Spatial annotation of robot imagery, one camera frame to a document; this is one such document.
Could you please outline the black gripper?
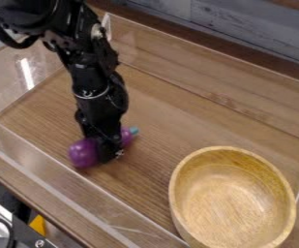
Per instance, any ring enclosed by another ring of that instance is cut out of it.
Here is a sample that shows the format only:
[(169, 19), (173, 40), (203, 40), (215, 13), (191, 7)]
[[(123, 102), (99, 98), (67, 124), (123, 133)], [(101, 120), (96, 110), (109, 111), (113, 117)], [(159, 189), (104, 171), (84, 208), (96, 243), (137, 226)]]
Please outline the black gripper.
[(108, 86), (103, 91), (73, 87), (75, 121), (85, 139), (95, 138), (100, 163), (124, 154), (120, 118), (128, 109), (128, 93), (123, 86)]

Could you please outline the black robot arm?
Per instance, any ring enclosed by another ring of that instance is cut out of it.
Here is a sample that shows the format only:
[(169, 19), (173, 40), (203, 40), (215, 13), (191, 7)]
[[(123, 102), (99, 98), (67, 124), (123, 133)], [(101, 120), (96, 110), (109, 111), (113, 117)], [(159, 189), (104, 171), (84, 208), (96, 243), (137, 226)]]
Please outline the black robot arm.
[(120, 119), (128, 93), (116, 71), (117, 52), (84, 0), (0, 0), (0, 42), (24, 49), (41, 42), (60, 58), (76, 101), (84, 140), (69, 148), (77, 166), (103, 164), (123, 151)]

